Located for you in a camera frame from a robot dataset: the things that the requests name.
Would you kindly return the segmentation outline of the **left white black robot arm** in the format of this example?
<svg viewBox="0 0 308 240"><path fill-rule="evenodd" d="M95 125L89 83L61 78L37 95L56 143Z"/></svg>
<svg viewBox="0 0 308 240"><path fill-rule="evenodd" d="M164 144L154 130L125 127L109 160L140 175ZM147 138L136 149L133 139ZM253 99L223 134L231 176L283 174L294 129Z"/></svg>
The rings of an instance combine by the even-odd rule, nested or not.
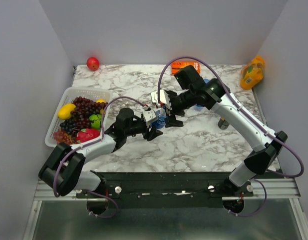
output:
<svg viewBox="0 0 308 240"><path fill-rule="evenodd" d="M87 190L95 198L102 196L105 186L101 177L95 172L83 171L84 164L122 148L130 136L141 134L151 141L162 135L151 126L157 118L152 109L143 110L141 116L136 116L130 108L121 109L103 135L77 145L58 144L40 169L39 179L50 186L56 196L63 197L74 190Z"/></svg>

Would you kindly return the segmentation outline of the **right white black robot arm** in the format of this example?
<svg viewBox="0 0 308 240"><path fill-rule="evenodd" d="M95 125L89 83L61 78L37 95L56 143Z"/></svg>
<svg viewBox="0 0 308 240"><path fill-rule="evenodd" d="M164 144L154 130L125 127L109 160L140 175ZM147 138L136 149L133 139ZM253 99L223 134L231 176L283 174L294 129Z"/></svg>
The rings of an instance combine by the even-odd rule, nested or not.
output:
<svg viewBox="0 0 308 240"><path fill-rule="evenodd" d="M235 196L242 190L242 185L256 175L262 175L276 159L288 136L285 132L276 132L261 123L230 92L219 79L205 82L193 66L180 69L175 79L183 90L159 91L159 103L168 109L165 120L167 127L180 127L182 122L177 115L194 105L200 105L224 118L237 130L252 148L252 152L235 168L224 182L224 191Z"/></svg>

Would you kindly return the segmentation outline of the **clear bottle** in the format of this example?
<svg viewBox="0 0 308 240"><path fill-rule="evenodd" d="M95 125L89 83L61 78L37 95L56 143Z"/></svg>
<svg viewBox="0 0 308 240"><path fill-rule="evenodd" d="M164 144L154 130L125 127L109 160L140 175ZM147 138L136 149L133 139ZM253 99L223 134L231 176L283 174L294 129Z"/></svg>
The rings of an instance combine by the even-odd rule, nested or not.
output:
<svg viewBox="0 0 308 240"><path fill-rule="evenodd" d="M156 111L157 120L153 123L156 129L162 129L165 127L165 119L167 117L165 109L162 107Z"/></svg>
<svg viewBox="0 0 308 240"><path fill-rule="evenodd" d="M193 109L200 112L203 110L204 107L204 99L202 98L199 99L199 102L193 106Z"/></svg>

